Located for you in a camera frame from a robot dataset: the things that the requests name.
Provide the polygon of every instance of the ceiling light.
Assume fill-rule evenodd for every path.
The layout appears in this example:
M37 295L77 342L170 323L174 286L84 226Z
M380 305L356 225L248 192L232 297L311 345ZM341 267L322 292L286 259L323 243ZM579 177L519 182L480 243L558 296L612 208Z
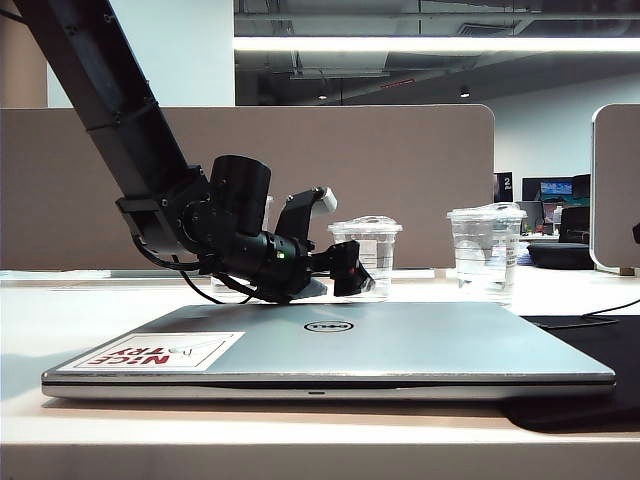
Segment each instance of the ceiling light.
M640 52L637 37L235 37L233 45L263 52Z

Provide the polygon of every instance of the ceiling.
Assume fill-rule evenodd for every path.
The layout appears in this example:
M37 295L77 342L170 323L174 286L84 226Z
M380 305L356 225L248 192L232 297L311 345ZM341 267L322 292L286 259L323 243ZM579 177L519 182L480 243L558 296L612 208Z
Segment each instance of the ceiling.
M640 34L640 0L235 0L235 12L236 36ZM620 53L236 52L236 95L239 105L477 102L639 71L640 55Z

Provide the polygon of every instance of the dell logo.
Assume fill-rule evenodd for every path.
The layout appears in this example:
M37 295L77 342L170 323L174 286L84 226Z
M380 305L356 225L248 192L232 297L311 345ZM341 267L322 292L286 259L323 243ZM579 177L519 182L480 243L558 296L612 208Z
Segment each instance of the dell logo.
M310 332L336 333L351 330L353 323L342 322L340 320L325 320L322 322L307 323L304 328Z

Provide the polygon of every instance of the gray partition panel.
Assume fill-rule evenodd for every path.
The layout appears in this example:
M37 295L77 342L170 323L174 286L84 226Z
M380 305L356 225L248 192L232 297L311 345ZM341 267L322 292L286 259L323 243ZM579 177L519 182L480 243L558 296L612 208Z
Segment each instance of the gray partition panel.
M591 255L608 267L640 267L640 104L607 105L593 119Z
M165 109L189 163L210 174L222 154L272 169L275 224L289 193L328 185L327 225L386 215L404 226L396 266L453 265L446 212L490 203L493 115L480 105ZM152 268L130 244L121 195L72 110L3 110L3 269Z

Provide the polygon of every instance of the wall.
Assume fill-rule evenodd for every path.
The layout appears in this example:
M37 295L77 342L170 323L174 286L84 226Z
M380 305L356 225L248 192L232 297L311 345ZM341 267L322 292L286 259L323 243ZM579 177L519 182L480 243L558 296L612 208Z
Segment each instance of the wall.
M588 173L594 112L636 102L640 74L485 101L495 114L495 171L513 172L514 200L521 199L523 177Z
M163 106L235 104L232 0L112 0ZM49 68L49 107L70 107Z
M0 8L17 13L8 0L0 0ZM25 25L0 17L0 107L46 105L44 56Z

